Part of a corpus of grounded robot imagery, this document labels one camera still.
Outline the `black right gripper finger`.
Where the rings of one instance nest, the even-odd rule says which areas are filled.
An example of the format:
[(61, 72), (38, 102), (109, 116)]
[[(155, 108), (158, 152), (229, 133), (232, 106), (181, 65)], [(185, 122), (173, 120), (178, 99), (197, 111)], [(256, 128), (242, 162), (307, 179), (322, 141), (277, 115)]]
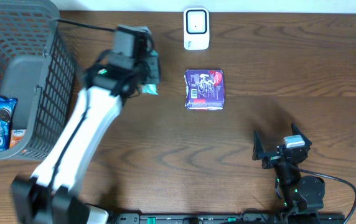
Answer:
[(294, 123), (291, 123), (291, 131), (293, 136), (300, 135), (306, 146), (311, 146), (311, 141), (299, 130), (299, 128)]
[(252, 159), (262, 159), (264, 157), (264, 149), (261, 143), (260, 136), (256, 130), (253, 131), (253, 155)]

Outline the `mint green tissue pack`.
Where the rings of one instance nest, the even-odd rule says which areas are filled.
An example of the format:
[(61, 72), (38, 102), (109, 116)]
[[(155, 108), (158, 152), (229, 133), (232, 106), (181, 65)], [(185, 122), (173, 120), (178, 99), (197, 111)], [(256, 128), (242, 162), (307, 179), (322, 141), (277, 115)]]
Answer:
[(161, 82), (159, 55), (154, 49), (154, 41), (150, 29), (146, 26), (140, 26), (139, 29), (145, 33), (147, 44), (147, 56), (141, 61), (144, 69), (144, 75), (141, 78), (141, 92), (158, 95), (157, 86)]

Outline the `purple Carefree liner pack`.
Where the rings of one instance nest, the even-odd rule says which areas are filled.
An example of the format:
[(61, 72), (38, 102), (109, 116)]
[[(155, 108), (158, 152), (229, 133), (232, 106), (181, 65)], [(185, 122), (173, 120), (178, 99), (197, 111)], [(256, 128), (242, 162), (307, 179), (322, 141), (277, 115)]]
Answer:
[(187, 70), (185, 107), (188, 110), (222, 110), (225, 84), (222, 70)]

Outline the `blue Oreo cookie pack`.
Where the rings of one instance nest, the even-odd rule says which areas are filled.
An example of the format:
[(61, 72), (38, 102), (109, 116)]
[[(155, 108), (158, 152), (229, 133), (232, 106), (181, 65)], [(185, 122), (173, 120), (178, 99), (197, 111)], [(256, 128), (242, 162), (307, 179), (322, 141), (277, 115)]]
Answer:
[(0, 96), (0, 152), (9, 149), (9, 128), (16, 104), (16, 98)]

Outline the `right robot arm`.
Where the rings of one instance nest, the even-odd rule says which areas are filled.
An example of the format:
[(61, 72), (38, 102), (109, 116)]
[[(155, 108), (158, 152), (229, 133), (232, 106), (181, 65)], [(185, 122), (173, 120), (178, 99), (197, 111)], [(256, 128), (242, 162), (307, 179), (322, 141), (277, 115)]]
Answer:
[(266, 152), (259, 134), (254, 131), (254, 161), (260, 160), (263, 169), (274, 169), (275, 190), (284, 202), (284, 209), (276, 212), (270, 223), (319, 223), (317, 211), (324, 207), (325, 182), (320, 177), (302, 176), (298, 164), (305, 161), (312, 142), (291, 125), (292, 135), (274, 151)]

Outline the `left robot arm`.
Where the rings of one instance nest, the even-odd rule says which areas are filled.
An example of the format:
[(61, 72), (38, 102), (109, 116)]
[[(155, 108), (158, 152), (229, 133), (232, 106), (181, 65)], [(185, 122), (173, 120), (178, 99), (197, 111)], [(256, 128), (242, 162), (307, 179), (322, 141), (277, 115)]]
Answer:
[(79, 199), (89, 163), (110, 124), (140, 85), (158, 84), (160, 66), (147, 27), (118, 26), (114, 46), (83, 71), (73, 113), (29, 179), (11, 184), (20, 223), (109, 223), (104, 208)]

